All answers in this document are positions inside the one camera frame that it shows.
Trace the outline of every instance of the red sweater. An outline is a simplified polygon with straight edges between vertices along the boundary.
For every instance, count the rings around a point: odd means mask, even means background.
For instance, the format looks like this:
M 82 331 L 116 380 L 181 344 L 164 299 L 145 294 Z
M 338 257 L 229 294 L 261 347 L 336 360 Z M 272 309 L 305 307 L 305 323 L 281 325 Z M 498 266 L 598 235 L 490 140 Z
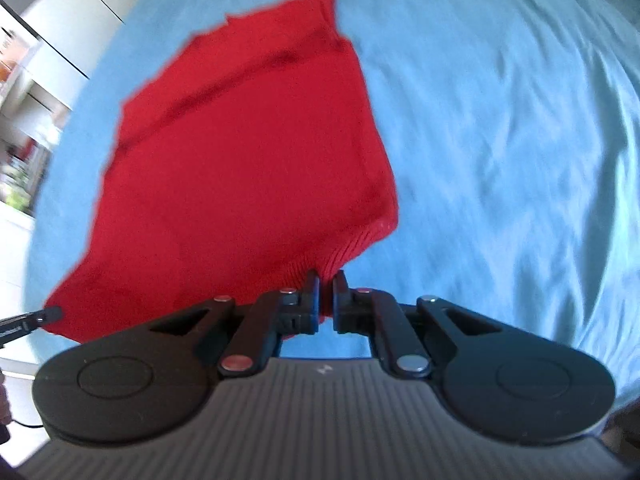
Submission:
M 47 301 L 85 342 L 229 294 L 328 281 L 398 223 L 393 175 L 334 0 L 194 37 L 124 106 L 89 248 Z

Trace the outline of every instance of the blue fabric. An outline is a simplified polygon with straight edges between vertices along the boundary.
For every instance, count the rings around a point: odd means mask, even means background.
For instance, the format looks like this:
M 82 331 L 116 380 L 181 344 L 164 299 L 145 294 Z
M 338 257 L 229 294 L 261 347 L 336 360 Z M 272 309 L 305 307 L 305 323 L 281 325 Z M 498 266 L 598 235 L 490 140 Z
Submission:
M 86 247 L 123 99 L 191 34 L 276 1 L 140 1 L 53 156 L 28 309 Z M 397 231 L 346 266 L 350 283 L 437 294 L 575 346 L 609 367 L 618 405 L 640 395 L 638 31 L 605 0 L 337 0 L 337 14 L 400 205 Z M 284 353 L 366 353 L 327 328 Z M 34 345 L 45 358 L 67 343 Z

